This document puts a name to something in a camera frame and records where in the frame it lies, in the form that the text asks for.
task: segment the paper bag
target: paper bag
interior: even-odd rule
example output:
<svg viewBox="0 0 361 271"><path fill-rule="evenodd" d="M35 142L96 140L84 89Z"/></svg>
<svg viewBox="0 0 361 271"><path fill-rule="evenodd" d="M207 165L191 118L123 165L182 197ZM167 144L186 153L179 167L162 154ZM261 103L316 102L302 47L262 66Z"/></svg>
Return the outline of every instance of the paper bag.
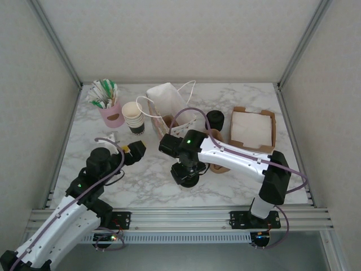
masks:
<svg viewBox="0 0 361 271"><path fill-rule="evenodd" d="M148 89L146 95L151 100L148 100L149 114L157 116L152 117L151 120L154 130L161 140L169 131L163 118L173 118L180 110L187 108L188 105L171 83ZM196 115L192 111L183 112L177 117L178 126L171 129L171 135L184 137L195 120Z"/></svg>

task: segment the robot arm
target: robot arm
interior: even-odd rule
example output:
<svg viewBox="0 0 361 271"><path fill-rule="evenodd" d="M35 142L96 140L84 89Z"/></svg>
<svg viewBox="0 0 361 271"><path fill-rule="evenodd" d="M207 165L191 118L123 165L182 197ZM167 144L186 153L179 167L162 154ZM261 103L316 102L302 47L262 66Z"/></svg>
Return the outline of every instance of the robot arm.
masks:
<svg viewBox="0 0 361 271"><path fill-rule="evenodd" d="M267 218L274 205L282 205L287 192L290 173L272 165L261 163L271 161L288 167L281 152L272 155L250 152L227 145L222 142L216 146L205 133L190 130L184 138L170 134L164 135L159 150L174 158L179 163L172 166L171 174L176 183L184 187L192 187L198 183L199 173L205 170L204 163L221 165L247 175L262 184L259 194L254 198L250 214L256 219ZM235 153L254 157L248 159Z"/></svg>
<svg viewBox="0 0 361 271"><path fill-rule="evenodd" d="M146 151L141 141L131 143L122 149L125 153L125 165L138 162ZM121 154L117 153L112 146L92 150L90 157L86 160L86 167L81 169L78 177L72 181L65 197L45 223L16 252L6 251L1 256L3 270L54 270L84 235L99 226L107 227L113 208L98 197L104 193L104 185L111 177L96 185L76 202L74 201L92 185L116 171L121 158ZM35 246L31 246L35 240L37 240Z"/></svg>

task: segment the paper cup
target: paper cup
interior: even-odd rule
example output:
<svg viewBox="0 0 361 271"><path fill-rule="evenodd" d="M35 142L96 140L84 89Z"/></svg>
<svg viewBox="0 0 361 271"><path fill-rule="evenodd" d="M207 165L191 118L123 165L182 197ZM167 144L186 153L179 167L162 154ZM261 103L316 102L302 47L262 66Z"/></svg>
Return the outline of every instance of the paper cup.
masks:
<svg viewBox="0 0 361 271"><path fill-rule="evenodd" d="M124 104L122 107L122 114L126 120L135 120L140 116L143 116L143 113L138 109L136 102L129 102Z"/></svg>
<svg viewBox="0 0 361 271"><path fill-rule="evenodd" d="M125 120L125 121L128 125L139 125L139 124L144 123L144 117L142 116L136 120Z"/></svg>
<svg viewBox="0 0 361 271"><path fill-rule="evenodd" d="M130 131L136 136L144 133L144 122L140 126L128 124L128 127Z"/></svg>

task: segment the white marble surface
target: white marble surface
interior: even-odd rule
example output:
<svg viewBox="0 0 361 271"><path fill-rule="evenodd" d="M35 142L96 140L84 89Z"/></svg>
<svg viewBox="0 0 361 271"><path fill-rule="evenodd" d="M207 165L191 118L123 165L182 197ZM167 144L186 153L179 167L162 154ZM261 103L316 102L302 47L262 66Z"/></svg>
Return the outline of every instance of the white marble surface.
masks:
<svg viewBox="0 0 361 271"><path fill-rule="evenodd" d="M135 100L138 95L154 84L119 85L123 95L121 104ZM185 100L190 87L181 92ZM111 129L105 126L98 110L85 101L89 86L85 86L76 112L70 139L65 151L63 163L51 203L55 208L64 196L71 181L85 166L85 160L92 149L98 145L95 137L104 136L115 131L121 145L142 140L147 145L144 158L129 167L124 167L125 177L118 183L106 187L100 199L106 200L113 207L193 207L193 206L231 206L251 204L261 185L238 172L229 171L215 174L208 171L200 178L197 186L184 191L171 177L170 168L175 159L158 151L159 141L152 129L151 121L146 117L146 129L142 135L132 135L129 128L123 126ZM146 102L141 101L143 108ZM221 110L225 114L222 129L224 139L228 141L230 118L233 106L244 106L247 111L259 112L262 109L276 114L276 150L284 153L289 165L298 169L296 158L291 147L289 135L278 105L277 97L271 83L261 84L196 84L190 106L198 107L206 113L210 110ZM204 120L197 113L195 128L204 130ZM289 189L301 184L298 176L292 176ZM307 203L304 189L288 194L286 203Z"/></svg>

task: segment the open cardboard box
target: open cardboard box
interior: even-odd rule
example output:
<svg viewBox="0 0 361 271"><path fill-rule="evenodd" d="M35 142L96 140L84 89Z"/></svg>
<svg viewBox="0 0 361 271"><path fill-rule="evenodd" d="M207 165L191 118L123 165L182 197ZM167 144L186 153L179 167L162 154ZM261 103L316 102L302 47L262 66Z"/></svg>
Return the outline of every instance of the open cardboard box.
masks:
<svg viewBox="0 0 361 271"><path fill-rule="evenodd" d="M268 153L268 154L271 153L274 150L274 148L276 147L276 117L275 117L275 114L273 112L271 112L271 111L268 111L268 110L262 110L259 113L260 115L271 117L271 125L272 125L271 142L272 142L272 146L260 145L259 148L250 148L250 147L243 146L243 142L232 140L232 120L233 120L233 113L234 112L254 113L254 112L246 112L246 108L242 107L242 106L236 106L236 107L233 108L232 116L231 116L230 140L229 140L228 144L232 145L232 146L235 146L235 147L238 147L238 148L243 148L245 150L265 152L265 153Z"/></svg>

